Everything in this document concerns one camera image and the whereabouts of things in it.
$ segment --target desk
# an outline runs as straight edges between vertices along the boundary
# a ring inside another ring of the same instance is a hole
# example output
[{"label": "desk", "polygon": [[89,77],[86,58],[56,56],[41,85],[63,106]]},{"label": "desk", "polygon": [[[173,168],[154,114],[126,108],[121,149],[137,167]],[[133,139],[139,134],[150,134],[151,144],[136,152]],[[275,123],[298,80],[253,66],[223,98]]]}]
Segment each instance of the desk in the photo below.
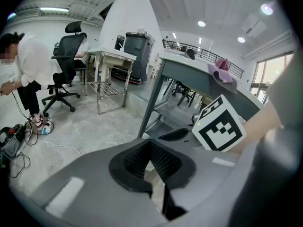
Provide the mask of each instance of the desk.
[{"label": "desk", "polygon": [[[118,94],[123,94],[123,102],[122,106],[125,105],[126,100],[126,93],[127,93],[127,87],[129,78],[132,72],[133,63],[136,60],[136,56],[130,55],[128,53],[118,51],[115,49],[108,49],[105,47],[98,47],[94,49],[90,49],[88,51],[88,55],[93,54],[96,56],[96,61],[99,61],[99,63],[96,66],[95,70],[95,80],[88,82],[88,74],[92,74],[92,68],[89,68],[88,59],[86,61],[86,67],[85,67],[85,95],[87,95],[87,85],[90,85],[93,90],[97,93],[97,106],[98,106],[98,114],[101,114],[100,111],[100,100],[103,99],[103,97],[107,96],[113,96]],[[117,68],[118,70],[122,70],[124,72],[127,72],[127,78],[125,81],[124,91],[120,92],[118,89],[114,88],[111,85],[111,82],[107,82],[107,75],[108,75],[108,68],[112,68],[114,66],[122,66],[127,68],[127,70]]]},{"label": "desk", "polygon": [[182,126],[182,123],[187,126],[191,123],[189,118],[187,119],[181,115],[183,112],[182,110],[174,106],[174,108],[171,108],[172,106],[168,105],[168,98],[164,102],[155,105],[165,77],[181,81],[183,84],[190,86],[190,88],[195,88],[205,92],[205,94],[212,98],[217,98],[223,94],[236,112],[246,121],[263,107],[263,104],[240,83],[238,83],[237,86],[237,94],[220,86],[214,80],[213,76],[209,74],[207,64],[202,61],[191,60],[167,52],[160,54],[159,57],[162,59],[162,65],[158,72],[158,77],[138,133],[139,138],[142,137],[145,132],[147,122],[149,121],[152,111],[156,111],[162,116],[167,114],[170,120],[177,122],[180,126]]}]

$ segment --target fluorescent light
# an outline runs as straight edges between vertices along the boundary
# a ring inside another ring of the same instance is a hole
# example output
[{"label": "fluorescent light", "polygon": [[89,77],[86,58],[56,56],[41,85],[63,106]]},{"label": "fluorescent light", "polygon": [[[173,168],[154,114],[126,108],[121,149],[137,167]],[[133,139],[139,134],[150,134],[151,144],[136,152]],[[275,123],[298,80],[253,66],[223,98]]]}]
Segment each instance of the fluorescent light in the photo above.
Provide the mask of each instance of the fluorescent light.
[{"label": "fluorescent light", "polygon": [[8,16],[8,19],[7,19],[7,20],[9,20],[10,18],[12,18],[12,17],[14,17],[14,16],[16,16],[15,13],[10,13],[10,15]]},{"label": "fluorescent light", "polygon": [[242,38],[242,37],[239,37],[239,38],[238,38],[238,41],[239,41],[240,43],[244,43],[244,42],[245,42],[245,39]]},{"label": "fluorescent light", "polygon": [[61,8],[50,8],[50,7],[43,7],[40,8],[42,11],[60,11],[60,12],[68,12],[68,9],[61,9]]},{"label": "fluorescent light", "polygon": [[199,22],[198,22],[198,25],[201,26],[201,27],[205,27],[205,26],[206,26],[206,23],[203,22],[203,21],[199,21]]},{"label": "fluorescent light", "polygon": [[271,7],[267,4],[263,4],[261,6],[261,10],[263,13],[265,13],[266,15],[272,15],[273,14],[273,10],[271,9]]}]

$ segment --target ceiling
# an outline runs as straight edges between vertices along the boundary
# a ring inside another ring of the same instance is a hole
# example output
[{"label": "ceiling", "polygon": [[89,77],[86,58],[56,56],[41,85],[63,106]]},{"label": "ceiling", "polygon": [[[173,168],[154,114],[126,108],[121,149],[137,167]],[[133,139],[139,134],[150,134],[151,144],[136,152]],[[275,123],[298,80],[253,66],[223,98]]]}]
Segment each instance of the ceiling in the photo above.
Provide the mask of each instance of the ceiling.
[{"label": "ceiling", "polygon": [[[23,0],[15,12],[18,19],[39,16],[62,16],[82,19],[92,26],[103,24],[99,13],[115,0]],[[150,0],[161,31],[191,33],[208,38],[214,43],[233,47],[241,55],[254,51],[269,41],[291,30],[276,0]],[[260,11],[262,4],[270,4],[274,10],[271,16]],[[62,13],[41,14],[39,7],[69,8],[68,15]],[[247,36],[241,28],[248,16],[256,17],[264,29],[258,36]],[[206,27],[199,27],[199,20]],[[241,36],[246,42],[241,44]]]}]

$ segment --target black pants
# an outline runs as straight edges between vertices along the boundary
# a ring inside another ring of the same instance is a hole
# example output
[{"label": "black pants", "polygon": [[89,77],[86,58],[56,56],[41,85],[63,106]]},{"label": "black pants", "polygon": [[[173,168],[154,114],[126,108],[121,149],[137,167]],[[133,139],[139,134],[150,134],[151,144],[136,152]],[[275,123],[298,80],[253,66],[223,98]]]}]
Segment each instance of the black pants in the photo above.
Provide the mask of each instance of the black pants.
[{"label": "black pants", "polygon": [[83,69],[83,68],[85,68],[85,64],[80,60],[74,60],[74,68]]},{"label": "black pants", "polygon": [[41,85],[36,81],[29,83],[26,87],[17,89],[21,102],[25,110],[29,110],[30,114],[39,113],[39,103],[36,92],[41,90]]}]

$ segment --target metal railing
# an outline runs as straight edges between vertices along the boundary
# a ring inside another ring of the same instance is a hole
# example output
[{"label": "metal railing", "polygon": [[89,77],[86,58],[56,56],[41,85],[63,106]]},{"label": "metal railing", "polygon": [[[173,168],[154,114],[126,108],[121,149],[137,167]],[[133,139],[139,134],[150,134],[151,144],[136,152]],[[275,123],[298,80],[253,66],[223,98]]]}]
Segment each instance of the metal railing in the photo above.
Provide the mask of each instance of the metal railing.
[{"label": "metal railing", "polygon": [[[177,42],[175,42],[175,41],[163,41],[163,46],[165,49],[172,49],[172,50],[181,51],[181,52],[186,52],[188,49],[192,49],[195,52],[195,56],[198,56],[204,60],[210,61],[214,64],[218,59],[223,58],[210,51],[204,50],[202,48],[199,49],[198,47],[190,45],[190,44],[179,43],[179,45],[178,45]],[[229,72],[241,79],[244,71],[240,67],[229,62]]]}]

